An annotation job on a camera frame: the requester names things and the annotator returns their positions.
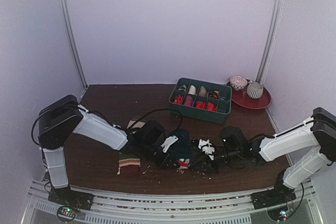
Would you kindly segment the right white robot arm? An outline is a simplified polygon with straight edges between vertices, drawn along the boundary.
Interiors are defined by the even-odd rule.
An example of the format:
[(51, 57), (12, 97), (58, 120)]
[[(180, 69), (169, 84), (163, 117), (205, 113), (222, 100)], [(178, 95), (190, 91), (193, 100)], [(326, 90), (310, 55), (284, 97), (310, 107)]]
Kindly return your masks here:
[(310, 151), (294, 165), (280, 172), (274, 188), (269, 192), (272, 203), (279, 204), (305, 179), (325, 165), (335, 162), (335, 115), (324, 108), (313, 110), (311, 117), (279, 134), (258, 134), (247, 139), (238, 127), (227, 126), (219, 134), (221, 146), (209, 140), (192, 140), (195, 152), (191, 166), (215, 172), (219, 163), (229, 164), (239, 159), (248, 164), (271, 162), (278, 157), (309, 147)]

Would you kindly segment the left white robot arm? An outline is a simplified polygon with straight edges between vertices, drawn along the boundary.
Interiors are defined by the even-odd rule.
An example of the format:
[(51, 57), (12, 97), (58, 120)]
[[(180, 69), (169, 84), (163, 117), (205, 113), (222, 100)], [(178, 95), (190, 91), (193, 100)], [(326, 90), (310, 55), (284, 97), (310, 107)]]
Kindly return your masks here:
[(83, 135), (125, 154), (143, 155), (158, 168), (175, 169), (179, 160), (170, 153), (178, 141), (168, 136), (157, 121), (145, 121), (145, 115), (130, 121), (126, 127), (111, 123), (100, 111), (89, 110), (70, 94), (42, 109), (31, 127), (30, 137), (39, 146), (55, 196), (64, 205), (76, 197), (70, 190), (64, 155), (65, 141), (72, 134)]

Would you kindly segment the dark green christmas sock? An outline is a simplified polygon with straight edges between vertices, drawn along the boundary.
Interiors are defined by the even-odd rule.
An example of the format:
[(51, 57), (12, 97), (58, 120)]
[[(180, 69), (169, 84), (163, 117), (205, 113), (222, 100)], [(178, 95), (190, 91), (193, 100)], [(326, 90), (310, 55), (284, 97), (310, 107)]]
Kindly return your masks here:
[(179, 136), (186, 135), (188, 136), (188, 147), (175, 147), (174, 144), (170, 146), (169, 152), (175, 157), (178, 161), (179, 169), (189, 169), (190, 162), (192, 161), (193, 155), (190, 149), (190, 133), (186, 129), (178, 129), (169, 133), (169, 136)]

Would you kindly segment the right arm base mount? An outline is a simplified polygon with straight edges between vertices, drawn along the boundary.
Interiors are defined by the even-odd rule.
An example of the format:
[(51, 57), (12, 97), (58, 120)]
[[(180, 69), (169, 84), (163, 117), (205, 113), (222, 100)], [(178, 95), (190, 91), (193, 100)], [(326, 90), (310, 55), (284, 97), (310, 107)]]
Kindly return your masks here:
[(251, 201), (255, 210), (284, 204), (295, 199), (296, 194), (293, 189), (270, 189), (251, 194)]

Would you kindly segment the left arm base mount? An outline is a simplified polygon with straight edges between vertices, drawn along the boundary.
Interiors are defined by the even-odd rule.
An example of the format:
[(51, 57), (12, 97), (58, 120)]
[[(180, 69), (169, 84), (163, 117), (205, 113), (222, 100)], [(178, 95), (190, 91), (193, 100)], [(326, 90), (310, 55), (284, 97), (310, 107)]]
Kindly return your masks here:
[(75, 209), (90, 210), (93, 203), (93, 194), (74, 190), (71, 190), (65, 195), (50, 192), (48, 200)]

